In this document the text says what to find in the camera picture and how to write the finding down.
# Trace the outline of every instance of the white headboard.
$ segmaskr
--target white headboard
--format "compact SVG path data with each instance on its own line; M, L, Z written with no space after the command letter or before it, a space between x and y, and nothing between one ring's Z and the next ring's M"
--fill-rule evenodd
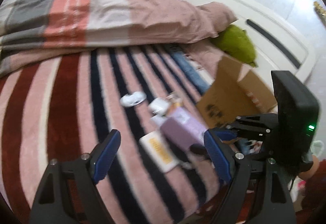
M235 25L247 31L256 47L255 73L273 89L271 70L289 70L304 82L316 62L315 50L282 17L254 0L185 0L193 5L221 2L236 14Z

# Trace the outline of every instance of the bed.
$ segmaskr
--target bed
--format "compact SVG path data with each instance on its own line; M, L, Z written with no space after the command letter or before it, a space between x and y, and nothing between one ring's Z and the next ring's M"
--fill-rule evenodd
M201 120L195 104L214 76L203 67L199 70L200 65L189 61L178 44L165 44L167 35L170 42L179 43L214 37L208 17L193 5L225 3L239 18L235 24L246 29L254 42L259 66L255 71L271 89L272 69L290 70L305 81L315 62L313 49L293 27L251 0L184 0L191 4L183 2L172 18L176 28L183 29L180 21L198 19L195 27L185 30L187 36L172 34L174 29L164 34L169 30L164 26L150 27L146 35L141 33L144 28L128 27L139 16L148 16L150 6L145 12L141 4L153 0L119 0L118 12L110 19L102 19L103 10L111 10L113 0L93 1L96 4L39 0L36 17L32 11L26 13L30 0L6 1L8 7L0 15L0 40L9 51L0 64L1 194L20 221L27 223L48 162L79 158L111 129L118 129L121 147L108 176L97 185L113 219L117 224L178 223L218 193L218 176L209 161L184 153L171 142L177 158L192 167L177 166L163 174L139 139L156 129L148 104L172 91ZM154 5L165 1L171 0L156 0ZM142 13L132 12L135 5ZM170 11L168 4L161 7ZM151 10L155 20L160 13ZM194 15L182 16L188 11ZM28 19L20 23L21 17ZM146 101L132 108L120 105L123 95L139 90L146 93Z

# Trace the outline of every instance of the pink striped blanket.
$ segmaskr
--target pink striped blanket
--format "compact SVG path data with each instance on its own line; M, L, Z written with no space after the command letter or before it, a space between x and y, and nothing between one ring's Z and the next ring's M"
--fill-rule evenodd
M178 223L210 200L219 181L208 161L170 143L193 168L163 174L139 144L155 130L147 109L154 98L176 91L201 120L195 104L208 86L199 75L190 78L181 66L188 62L168 46L146 44L216 37L234 20L218 3L201 9L180 0L5 0L0 192L20 221L28 222L48 161L90 152L111 129L121 132L121 147L97 188L117 224ZM147 100L123 108L120 98L135 91Z
M120 98L142 90L147 100L124 108ZM219 189L208 161L170 143L188 170L161 173L139 144L155 130L148 104L177 91L199 120L196 84L162 46L104 48L51 58L0 79L1 193L22 223L52 158L90 152L111 129L122 142L108 177L97 188L113 219L127 223L177 223Z

